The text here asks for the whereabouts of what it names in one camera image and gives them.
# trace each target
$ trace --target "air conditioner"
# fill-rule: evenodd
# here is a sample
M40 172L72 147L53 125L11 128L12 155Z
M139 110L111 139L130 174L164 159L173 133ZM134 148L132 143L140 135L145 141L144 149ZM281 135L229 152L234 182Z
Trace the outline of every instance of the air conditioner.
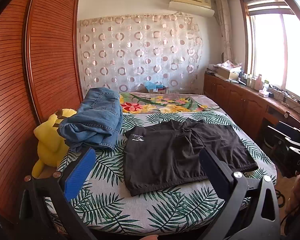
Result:
M169 9L206 17L214 15L211 0L170 0Z

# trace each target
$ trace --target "window blind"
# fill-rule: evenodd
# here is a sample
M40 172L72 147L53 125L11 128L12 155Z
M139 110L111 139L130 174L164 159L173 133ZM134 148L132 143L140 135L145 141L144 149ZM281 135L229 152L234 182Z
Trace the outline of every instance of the window blind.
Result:
M284 0L243 0L247 4L248 15L258 14L294 14Z

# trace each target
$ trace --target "stuffed animal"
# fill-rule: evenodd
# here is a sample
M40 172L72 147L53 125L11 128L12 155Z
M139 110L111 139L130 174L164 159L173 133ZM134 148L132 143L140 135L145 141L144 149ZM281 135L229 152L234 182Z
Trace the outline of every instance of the stuffed animal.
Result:
M65 139L58 134L57 129L63 119L76 113L73 109L59 110L51 115L46 122L34 129L34 135L39 140L39 160L32 169L34 178L37 179L40 176L45 165L51 167L59 166L69 147L65 144Z

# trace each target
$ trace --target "pink bottle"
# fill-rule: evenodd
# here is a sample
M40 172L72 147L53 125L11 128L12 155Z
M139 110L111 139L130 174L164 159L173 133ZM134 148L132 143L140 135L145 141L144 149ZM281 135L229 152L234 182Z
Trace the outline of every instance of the pink bottle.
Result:
M259 76L256 80L256 83L254 85L254 89L257 90L257 91L263 89L263 82L262 82L262 75L261 74L259 74Z

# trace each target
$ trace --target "wardrobe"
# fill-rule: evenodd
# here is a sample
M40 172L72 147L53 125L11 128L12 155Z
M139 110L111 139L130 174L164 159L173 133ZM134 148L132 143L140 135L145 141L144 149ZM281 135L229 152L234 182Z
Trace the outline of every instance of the wardrobe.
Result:
M34 128L82 101L78 0L11 0L0 15L0 215L15 222L37 161Z

